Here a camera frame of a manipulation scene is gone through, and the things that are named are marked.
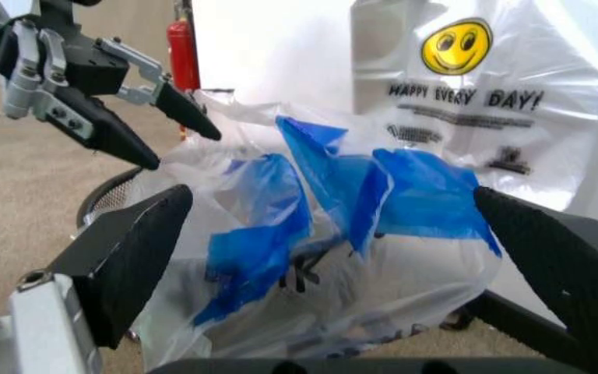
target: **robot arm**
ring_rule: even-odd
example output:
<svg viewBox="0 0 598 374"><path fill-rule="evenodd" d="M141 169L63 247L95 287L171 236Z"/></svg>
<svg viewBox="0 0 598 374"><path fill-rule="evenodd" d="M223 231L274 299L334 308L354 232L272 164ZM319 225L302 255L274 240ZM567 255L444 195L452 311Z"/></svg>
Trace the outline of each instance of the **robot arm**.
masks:
<svg viewBox="0 0 598 374"><path fill-rule="evenodd" d="M6 116L32 113L85 148L149 169L158 166L156 154L95 96L113 94L133 104L150 104L200 135L220 139L203 109L174 87L158 61L118 38L84 36L73 21L73 2L96 5L100 0L0 0ZM125 86L130 65L151 85Z"/></svg>

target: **metal bracket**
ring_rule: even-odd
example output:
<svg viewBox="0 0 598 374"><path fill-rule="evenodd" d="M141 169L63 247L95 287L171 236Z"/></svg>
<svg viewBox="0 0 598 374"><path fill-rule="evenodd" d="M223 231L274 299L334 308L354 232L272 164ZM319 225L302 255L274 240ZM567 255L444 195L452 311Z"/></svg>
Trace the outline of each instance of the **metal bracket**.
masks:
<svg viewBox="0 0 598 374"><path fill-rule="evenodd" d="M64 38L49 29L40 31L40 41L45 46L44 89L54 92L58 86L68 86L65 80L65 70L68 65L64 54Z"/></svg>
<svg viewBox="0 0 598 374"><path fill-rule="evenodd" d="M33 115L39 121L47 121L47 117L51 116L78 137L84 140L91 138L94 132L91 121L47 91L39 90L36 95L37 103L33 108Z"/></svg>
<svg viewBox="0 0 598 374"><path fill-rule="evenodd" d="M139 68L139 75L144 80L153 83L153 88L148 86L140 86L138 88L121 86L121 89L117 93L117 97L135 105L156 104L160 90L163 88L163 83L166 83L171 79L170 74L163 73L163 66L160 62L123 44L118 38L115 38L114 40L98 39L96 40L96 46L110 55L123 58L129 63L137 66Z"/></svg>
<svg viewBox="0 0 598 374"><path fill-rule="evenodd" d="M18 119L29 113L35 91L41 82L37 70L40 53L33 23L28 20L16 21L12 30L17 35L19 57L5 88L3 112L10 118Z"/></svg>

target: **crumpled plastic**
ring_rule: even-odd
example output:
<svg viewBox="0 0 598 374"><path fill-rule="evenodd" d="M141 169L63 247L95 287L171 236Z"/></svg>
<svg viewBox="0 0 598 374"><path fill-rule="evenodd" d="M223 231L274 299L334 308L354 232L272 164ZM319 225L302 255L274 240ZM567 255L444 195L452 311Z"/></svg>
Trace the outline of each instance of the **crumpled plastic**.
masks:
<svg viewBox="0 0 598 374"><path fill-rule="evenodd" d="M311 190L356 252L375 232L427 238L480 238L501 256L477 210L479 185L468 169L418 150L373 150L338 155L347 130L278 117L279 126Z"/></svg>
<svg viewBox="0 0 598 374"><path fill-rule="evenodd" d="M248 163L228 192L246 228L216 233L209 242L206 276L220 284L218 295L195 317L195 325L219 320L259 300L290 268L290 251L310 234L311 215L297 173L279 154Z"/></svg>

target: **white plastic bag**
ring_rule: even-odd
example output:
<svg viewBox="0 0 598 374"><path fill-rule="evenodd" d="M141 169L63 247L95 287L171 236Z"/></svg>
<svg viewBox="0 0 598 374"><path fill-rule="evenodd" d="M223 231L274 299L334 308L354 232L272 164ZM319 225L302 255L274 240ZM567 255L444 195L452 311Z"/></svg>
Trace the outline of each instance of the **white plastic bag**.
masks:
<svg viewBox="0 0 598 374"><path fill-rule="evenodd" d="M598 0L358 0L352 25L378 131L567 207L598 132Z"/></svg>
<svg viewBox="0 0 598 374"><path fill-rule="evenodd" d="M371 238L365 254L354 252L332 211L315 197L307 165L297 163L274 122L282 115L346 130L334 157L370 157L375 148L399 145L389 137L377 143L367 138L369 118L290 104L247 107L225 95L198 93L197 99L221 129L222 141L190 137L162 160L158 171L136 177L128 194L128 203L134 203L176 183L194 192L195 205L171 264L134 325L147 369L190 357L351 355L440 323L483 292L496 274L500 257L475 236L385 235ZM215 196L231 180L227 170L233 161L269 153L289 160L304 186L311 234L291 255L304 254L306 263L319 258L310 269L318 279L302 276L300 286L293 266L284 287L274 284L264 298L245 303L225 319L195 323L219 292L207 270L210 237L247 227L233 214L234 205ZM413 214L411 206L407 212ZM324 256L316 257L320 251Z"/></svg>

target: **floor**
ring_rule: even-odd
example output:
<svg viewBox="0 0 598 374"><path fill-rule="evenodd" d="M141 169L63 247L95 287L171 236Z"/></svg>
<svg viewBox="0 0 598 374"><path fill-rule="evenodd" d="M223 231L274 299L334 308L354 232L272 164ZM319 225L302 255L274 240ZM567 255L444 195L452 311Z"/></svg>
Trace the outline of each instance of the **floor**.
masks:
<svg viewBox="0 0 598 374"><path fill-rule="evenodd" d="M158 153L178 141L177 126L150 108L112 106ZM131 165L80 148L51 125L0 117L0 314L16 281L42 268L70 243L76 211L101 182ZM475 321L465 332L433 329L369 351L364 357L535 356L536 352ZM139 346L103 350L105 372L142 372Z"/></svg>

